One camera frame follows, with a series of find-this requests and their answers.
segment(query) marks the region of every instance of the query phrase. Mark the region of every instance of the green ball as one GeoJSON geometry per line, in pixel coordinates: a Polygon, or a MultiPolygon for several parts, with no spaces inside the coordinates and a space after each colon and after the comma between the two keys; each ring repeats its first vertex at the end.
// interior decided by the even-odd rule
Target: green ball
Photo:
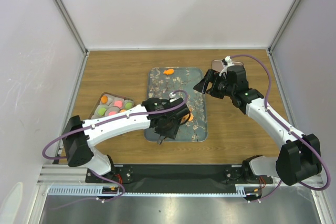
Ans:
{"type": "Polygon", "coordinates": [[[132,106],[133,106],[133,104],[131,102],[128,102],[128,103],[125,104],[125,109],[129,110],[129,109],[132,108],[132,106]]]}
{"type": "Polygon", "coordinates": [[[107,110],[107,109],[105,109],[105,108],[100,108],[100,109],[98,110],[98,114],[101,115],[101,116],[103,116],[103,115],[105,115],[106,110],[107,110]]]}

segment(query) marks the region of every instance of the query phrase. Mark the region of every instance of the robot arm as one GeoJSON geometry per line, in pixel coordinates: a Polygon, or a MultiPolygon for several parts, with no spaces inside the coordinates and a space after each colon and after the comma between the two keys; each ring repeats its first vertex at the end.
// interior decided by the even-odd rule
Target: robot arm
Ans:
{"type": "Polygon", "coordinates": [[[185,103],[178,106],[181,103],[182,98],[149,98],[130,110],[105,118],[85,121],[81,121],[79,116],[70,118],[64,133],[80,128],[86,130],[63,138],[68,165],[87,167],[98,175],[104,175],[114,170],[114,165],[111,157],[95,148],[97,144],[117,135],[150,127],[161,136],[175,139],[182,118],[190,113],[185,103]]]}
{"type": "Polygon", "coordinates": [[[256,89],[249,88],[243,65],[235,65],[230,58],[223,60],[223,64],[224,69],[221,72],[209,69],[194,90],[220,99],[225,96],[230,97],[233,105],[261,125],[280,148],[277,159],[259,155],[243,161],[243,165],[248,167],[248,172],[254,175],[280,177],[287,185],[293,185],[319,174],[322,170],[319,160],[291,133],[296,133],[320,154],[318,138],[313,134],[304,135],[283,119],[269,104],[266,109],[264,96],[256,89]],[[290,130],[279,124],[269,112],[290,130]]]}

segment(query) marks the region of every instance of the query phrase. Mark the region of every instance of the wooden table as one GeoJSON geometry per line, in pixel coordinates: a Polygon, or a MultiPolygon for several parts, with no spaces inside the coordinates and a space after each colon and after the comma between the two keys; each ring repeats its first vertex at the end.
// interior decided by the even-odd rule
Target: wooden table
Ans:
{"type": "MultiPolygon", "coordinates": [[[[76,99],[73,115],[87,119],[102,92],[133,98],[136,104],[146,100],[148,73],[153,67],[199,67],[203,74],[214,59],[228,55],[251,54],[271,71],[265,50],[137,50],[92,51],[76,99]]],[[[241,57],[251,88],[262,94],[267,76],[255,61],[241,57]]],[[[285,110],[272,74],[269,103],[285,117],[285,110]]],[[[130,132],[97,145],[115,163],[138,164],[239,164],[257,155],[278,156],[279,149],[267,133],[252,119],[234,107],[230,98],[206,96],[208,138],[201,143],[148,142],[143,131],[130,132]]]]}

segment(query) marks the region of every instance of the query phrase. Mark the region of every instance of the pink ball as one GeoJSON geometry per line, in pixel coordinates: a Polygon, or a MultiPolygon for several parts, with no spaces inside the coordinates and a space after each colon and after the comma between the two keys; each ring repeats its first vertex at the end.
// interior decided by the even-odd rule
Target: pink ball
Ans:
{"type": "Polygon", "coordinates": [[[114,103],[114,106],[121,108],[122,107],[122,102],[121,101],[116,101],[114,103]]]}

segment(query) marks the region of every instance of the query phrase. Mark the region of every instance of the small orange piece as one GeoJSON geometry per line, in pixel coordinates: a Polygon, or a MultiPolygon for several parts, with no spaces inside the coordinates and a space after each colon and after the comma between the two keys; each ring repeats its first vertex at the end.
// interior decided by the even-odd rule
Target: small orange piece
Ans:
{"type": "MultiPolygon", "coordinates": [[[[187,120],[188,117],[189,117],[189,115],[185,115],[185,116],[182,118],[182,122],[184,122],[185,120],[187,120]]],[[[193,115],[193,113],[190,112],[190,118],[189,118],[188,122],[191,122],[193,119],[194,119],[194,115],[193,115]]]]}
{"type": "Polygon", "coordinates": [[[106,104],[109,101],[109,98],[106,95],[103,95],[100,99],[102,104],[106,104]]]}
{"type": "Polygon", "coordinates": [[[163,73],[169,76],[174,73],[174,69],[171,68],[171,69],[164,70],[163,73]]]}

